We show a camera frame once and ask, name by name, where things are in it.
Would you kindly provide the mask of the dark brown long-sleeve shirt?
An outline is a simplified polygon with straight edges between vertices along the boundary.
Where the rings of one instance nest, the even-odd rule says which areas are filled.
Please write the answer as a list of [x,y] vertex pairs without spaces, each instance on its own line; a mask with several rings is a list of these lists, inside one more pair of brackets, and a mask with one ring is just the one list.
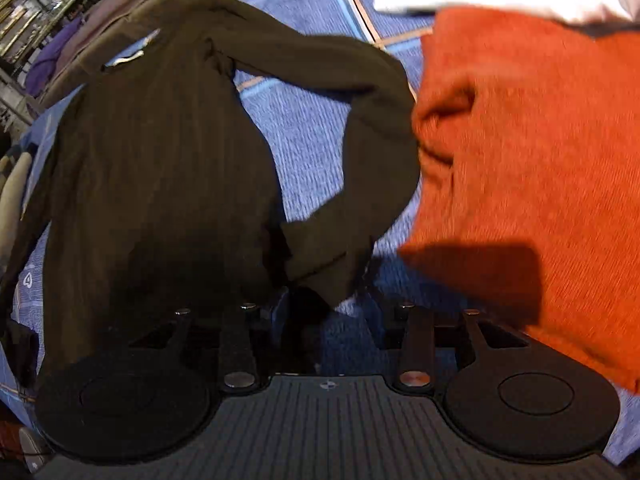
[[[343,186],[285,217],[270,146],[237,72],[349,105]],[[137,61],[68,104],[1,282],[1,344],[36,421],[78,460],[131,464],[213,415],[244,304],[352,296],[419,180],[397,58],[304,35],[238,0],[198,0]]]

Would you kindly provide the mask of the orange knit sweater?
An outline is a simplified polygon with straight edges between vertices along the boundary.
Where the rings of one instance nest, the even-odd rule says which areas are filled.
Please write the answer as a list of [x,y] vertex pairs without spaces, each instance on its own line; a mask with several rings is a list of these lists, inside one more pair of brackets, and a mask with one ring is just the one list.
[[408,266],[639,388],[639,31],[454,6],[422,40]]

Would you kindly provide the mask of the blue plaid bed sheet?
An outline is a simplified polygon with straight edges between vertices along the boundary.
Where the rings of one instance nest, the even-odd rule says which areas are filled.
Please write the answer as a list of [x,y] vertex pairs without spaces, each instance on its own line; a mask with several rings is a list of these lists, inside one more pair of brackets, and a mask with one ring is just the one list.
[[[373,42],[373,32],[365,32],[363,22],[356,18],[355,3],[349,0],[242,0],[256,8],[272,14],[281,22],[310,34],[341,34]],[[408,18],[408,16],[381,16],[373,11],[372,0],[360,0],[364,10],[372,18],[373,26],[388,40],[384,49],[397,56],[407,72],[414,88],[421,73],[422,54],[418,37],[425,32],[419,28],[432,24],[431,18]],[[110,58],[134,54],[142,48],[142,38],[147,32],[126,32],[138,40],[119,41]],[[250,79],[250,75],[239,72],[238,84],[248,87],[241,90],[245,109],[265,133],[271,146],[279,171],[284,194],[284,208],[288,219],[308,216],[342,185],[342,132],[348,106],[312,93],[294,89],[275,80]],[[32,166],[23,202],[28,201],[54,139],[58,123],[73,99],[76,91],[60,99],[43,112],[20,140],[27,145],[38,144],[39,150]],[[408,236],[410,224],[416,214],[419,194],[413,199],[392,229],[375,246],[374,254],[384,257],[376,284],[386,294],[397,294],[424,301],[430,306],[454,307],[458,298],[445,292],[435,284],[419,278],[396,257],[396,249]],[[42,260],[47,245],[48,230],[29,257],[26,269],[14,299],[14,318],[33,328],[42,330],[43,294]],[[336,318],[326,325],[323,334],[324,355],[322,373],[338,375],[369,375],[386,371],[388,359],[375,348],[363,319],[363,309],[369,307],[365,301],[347,300]],[[639,396],[616,387],[620,396],[620,420],[614,429],[604,455],[614,464],[639,448]],[[20,420],[32,426],[29,420],[32,399],[27,391],[17,385],[10,372],[1,349],[1,403]]]

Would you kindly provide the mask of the folded checkered grey garment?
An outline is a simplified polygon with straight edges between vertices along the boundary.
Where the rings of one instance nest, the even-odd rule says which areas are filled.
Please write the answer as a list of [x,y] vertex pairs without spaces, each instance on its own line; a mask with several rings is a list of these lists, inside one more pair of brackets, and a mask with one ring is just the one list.
[[6,273],[22,214],[22,198],[32,166],[32,154],[21,152],[1,190],[1,274]]

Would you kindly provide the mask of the purple cloth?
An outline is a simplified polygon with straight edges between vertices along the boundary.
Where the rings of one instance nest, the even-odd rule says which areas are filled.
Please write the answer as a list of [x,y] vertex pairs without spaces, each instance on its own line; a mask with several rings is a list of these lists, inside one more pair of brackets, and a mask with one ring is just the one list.
[[53,77],[55,66],[60,58],[63,48],[70,41],[84,22],[82,14],[76,16],[70,24],[67,24],[53,39],[46,44],[30,66],[25,79],[26,92],[36,98],[40,96],[47,83]]

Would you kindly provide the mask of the olive brown blanket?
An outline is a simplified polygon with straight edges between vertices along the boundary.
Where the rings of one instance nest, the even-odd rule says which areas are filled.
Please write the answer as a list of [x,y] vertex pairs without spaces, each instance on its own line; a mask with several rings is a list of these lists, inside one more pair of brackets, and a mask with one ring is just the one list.
[[102,0],[63,47],[40,103],[49,107],[99,73],[113,56],[200,0]]

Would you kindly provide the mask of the cluttered background shelf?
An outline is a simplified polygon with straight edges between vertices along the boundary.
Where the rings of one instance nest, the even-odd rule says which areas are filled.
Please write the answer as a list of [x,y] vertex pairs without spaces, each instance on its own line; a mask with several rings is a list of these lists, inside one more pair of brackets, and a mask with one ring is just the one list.
[[1,0],[1,129],[28,126],[38,105],[26,92],[35,57],[79,13],[100,0]]

